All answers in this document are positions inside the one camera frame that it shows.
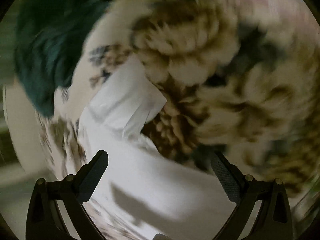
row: screw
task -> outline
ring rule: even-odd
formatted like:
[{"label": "screw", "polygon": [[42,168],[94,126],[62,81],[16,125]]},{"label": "screw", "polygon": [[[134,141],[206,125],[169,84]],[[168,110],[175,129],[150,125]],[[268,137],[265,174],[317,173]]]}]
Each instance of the screw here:
[{"label": "screw", "polygon": [[37,184],[38,184],[38,185],[41,185],[42,183],[44,183],[44,179],[41,178],[41,179],[38,179],[38,180],[37,180]]},{"label": "screw", "polygon": [[282,184],[282,180],[281,179],[275,179],[276,184],[281,185]]},{"label": "screw", "polygon": [[66,181],[72,181],[75,176],[73,174],[69,174],[66,176]]},{"label": "screw", "polygon": [[244,178],[247,181],[253,181],[253,176],[252,175],[245,175]]}]

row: teal fabric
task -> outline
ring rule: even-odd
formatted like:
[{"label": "teal fabric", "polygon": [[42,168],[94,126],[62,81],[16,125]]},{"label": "teal fabric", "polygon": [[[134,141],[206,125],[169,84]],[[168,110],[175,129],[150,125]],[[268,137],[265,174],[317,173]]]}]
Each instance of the teal fabric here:
[{"label": "teal fabric", "polygon": [[82,44],[110,0],[24,0],[17,19],[15,71],[43,116],[54,91],[69,87]]}]

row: white sheet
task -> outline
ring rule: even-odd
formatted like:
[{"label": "white sheet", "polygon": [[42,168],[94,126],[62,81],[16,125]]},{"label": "white sheet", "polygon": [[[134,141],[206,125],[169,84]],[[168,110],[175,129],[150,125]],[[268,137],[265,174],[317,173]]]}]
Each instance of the white sheet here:
[{"label": "white sheet", "polygon": [[[131,71],[139,62],[134,57],[127,62],[80,118],[79,140],[87,161],[100,149],[109,156],[92,197],[137,236],[153,239],[161,233],[174,240],[211,240],[235,205],[216,177],[164,159],[150,139],[132,129],[141,130],[165,100],[144,73]],[[120,88],[123,81],[130,85]]]}]

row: patterned fabric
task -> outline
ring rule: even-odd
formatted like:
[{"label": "patterned fabric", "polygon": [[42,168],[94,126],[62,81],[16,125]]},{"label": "patterned fabric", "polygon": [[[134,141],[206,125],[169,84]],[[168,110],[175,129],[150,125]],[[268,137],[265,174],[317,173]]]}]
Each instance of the patterned fabric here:
[{"label": "patterned fabric", "polygon": [[313,222],[319,213],[320,205],[320,177],[313,179],[313,186],[302,200],[292,209],[292,221],[296,235],[300,236]]},{"label": "patterned fabric", "polygon": [[225,145],[243,173],[302,192],[319,160],[311,120],[319,58],[297,26],[241,0],[114,0],[84,45],[68,99],[56,91],[56,116],[75,125],[131,53],[167,99],[142,130],[163,156],[209,172],[192,153]]}]

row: brown patterned cloth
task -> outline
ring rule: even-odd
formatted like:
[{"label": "brown patterned cloth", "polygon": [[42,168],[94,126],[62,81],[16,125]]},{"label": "brown patterned cloth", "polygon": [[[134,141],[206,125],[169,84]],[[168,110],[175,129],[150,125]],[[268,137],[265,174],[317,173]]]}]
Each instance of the brown patterned cloth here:
[{"label": "brown patterned cloth", "polygon": [[[71,122],[47,119],[36,113],[39,123],[40,141],[47,155],[47,164],[58,180],[68,174],[76,174],[86,164],[83,148],[77,141],[76,129]],[[145,240],[94,198],[84,203],[84,207],[99,231],[111,240]]]},{"label": "brown patterned cloth", "polygon": [[[296,6],[308,25],[305,6]],[[56,91],[56,117],[76,127],[103,82],[136,53],[167,99],[142,130],[163,156],[208,172],[193,151],[225,145],[243,173],[279,177],[296,196],[319,163],[311,125],[319,59],[317,44],[285,16],[247,0],[114,0],[84,44],[71,87]]]}]

